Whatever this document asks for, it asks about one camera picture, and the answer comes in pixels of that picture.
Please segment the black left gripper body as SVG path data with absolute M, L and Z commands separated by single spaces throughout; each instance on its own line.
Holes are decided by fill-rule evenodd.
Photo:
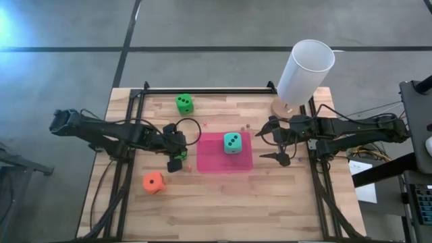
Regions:
M 160 134 L 158 137 L 159 152 L 172 156 L 174 159 L 185 159 L 188 154 L 186 137 L 183 132 Z

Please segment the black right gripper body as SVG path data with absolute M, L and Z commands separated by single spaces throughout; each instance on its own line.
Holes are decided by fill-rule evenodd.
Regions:
M 279 153 L 286 154 L 286 148 L 304 142 L 315 135 L 315 118 L 307 115 L 294 115 L 290 119 L 279 118 Z

